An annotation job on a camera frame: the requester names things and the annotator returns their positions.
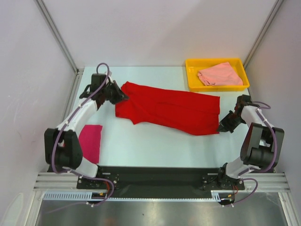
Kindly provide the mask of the red t shirt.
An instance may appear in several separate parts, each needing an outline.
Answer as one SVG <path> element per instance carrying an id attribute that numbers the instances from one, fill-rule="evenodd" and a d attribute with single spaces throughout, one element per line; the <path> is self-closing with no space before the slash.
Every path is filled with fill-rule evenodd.
<path id="1" fill-rule="evenodd" d="M 220 98 L 187 91 L 159 89 L 126 82 L 128 100 L 116 104 L 115 115 L 133 124 L 153 123 L 195 136 L 218 133 Z"/>

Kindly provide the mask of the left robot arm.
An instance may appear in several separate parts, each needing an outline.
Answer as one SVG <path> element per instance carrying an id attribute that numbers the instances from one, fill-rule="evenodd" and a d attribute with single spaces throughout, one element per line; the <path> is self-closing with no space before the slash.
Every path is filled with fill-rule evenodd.
<path id="1" fill-rule="evenodd" d="M 94 73 L 79 96 L 78 106 L 56 128 L 44 133 L 45 159 L 55 173 L 72 171 L 87 177 L 93 188 L 103 185 L 104 177 L 98 173 L 98 166 L 83 156 L 79 135 L 87 121 L 104 102 L 115 105 L 129 97 L 121 90 L 109 74 Z"/>

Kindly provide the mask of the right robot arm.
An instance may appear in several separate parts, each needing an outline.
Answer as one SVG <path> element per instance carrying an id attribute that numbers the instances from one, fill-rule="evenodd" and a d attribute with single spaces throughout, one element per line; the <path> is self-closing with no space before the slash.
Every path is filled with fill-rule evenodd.
<path id="1" fill-rule="evenodd" d="M 265 173 L 278 163 L 285 132 L 263 115 L 262 109 L 270 109 L 270 106 L 260 104 L 248 95 L 238 96 L 234 111 L 229 111 L 219 123 L 218 132 L 233 133 L 242 123 L 248 126 L 240 156 L 219 169 L 217 184 L 222 189 L 228 189 L 234 179 L 244 174 Z"/>

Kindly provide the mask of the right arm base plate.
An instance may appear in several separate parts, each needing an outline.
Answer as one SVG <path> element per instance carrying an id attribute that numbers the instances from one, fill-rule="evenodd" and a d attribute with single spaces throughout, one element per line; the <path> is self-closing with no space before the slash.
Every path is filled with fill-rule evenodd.
<path id="1" fill-rule="evenodd" d="M 245 185 L 242 180 L 230 178 L 228 176 L 219 176 L 217 173 L 209 173 L 202 176 L 201 188 L 203 190 L 238 189 L 241 191 L 245 189 Z"/>

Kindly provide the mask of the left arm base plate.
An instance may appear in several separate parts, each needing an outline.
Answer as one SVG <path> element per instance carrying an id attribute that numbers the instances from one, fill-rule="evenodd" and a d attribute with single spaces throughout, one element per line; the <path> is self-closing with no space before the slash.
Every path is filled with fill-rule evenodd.
<path id="1" fill-rule="evenodd" d="M 98 166 L 96 177 L 89 178 L 88 176 L 78 177 L 77 189 L 81 190 L 99 190 L 115 188 L 119 182 L 119 174 L 106 172 L 104 167 Z"/>

